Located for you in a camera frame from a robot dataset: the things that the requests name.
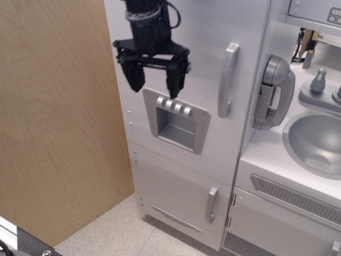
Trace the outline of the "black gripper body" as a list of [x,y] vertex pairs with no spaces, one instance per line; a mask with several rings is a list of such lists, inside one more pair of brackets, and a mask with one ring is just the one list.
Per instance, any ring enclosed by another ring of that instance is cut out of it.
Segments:
[[175,64],[180,71],[191,70],[188,61],[190,50],[172,41],[172,29],[168,16],[154,20],[131,21],[132,39],[113,42],[117,48],[118,62],[133,67],[167,69]]

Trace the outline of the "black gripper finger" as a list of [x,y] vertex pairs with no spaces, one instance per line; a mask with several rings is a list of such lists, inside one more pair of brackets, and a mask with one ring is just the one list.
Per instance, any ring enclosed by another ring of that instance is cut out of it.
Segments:
[[171,99],[177,98],[181,89],[184,88],[185,71],[179,65],[169,65],[166,68],[167,88]]
[[121,66],[131,89],[139,92],[145,84],[143,67],[137,62],[122,62]]

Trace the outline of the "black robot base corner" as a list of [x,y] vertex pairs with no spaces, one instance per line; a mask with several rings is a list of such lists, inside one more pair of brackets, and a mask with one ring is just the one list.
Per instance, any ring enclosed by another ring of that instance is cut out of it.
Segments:
[[23,229],[10,231],[1,226],[1,241],[13,252],[23,252],[28,255],[62,255],[55,248],[45,244]]

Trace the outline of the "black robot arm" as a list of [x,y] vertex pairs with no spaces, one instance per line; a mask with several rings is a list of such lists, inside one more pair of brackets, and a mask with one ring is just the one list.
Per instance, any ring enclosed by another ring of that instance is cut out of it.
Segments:
[[190,50],[172,41],[168,1],[126,1],[126,19],[131,24],[132,39],[116,40],[118,62],[130,87],[138,92],[145,84],[143,68],[166,71],[166,84],[172,99],[184,88],[190,71]]

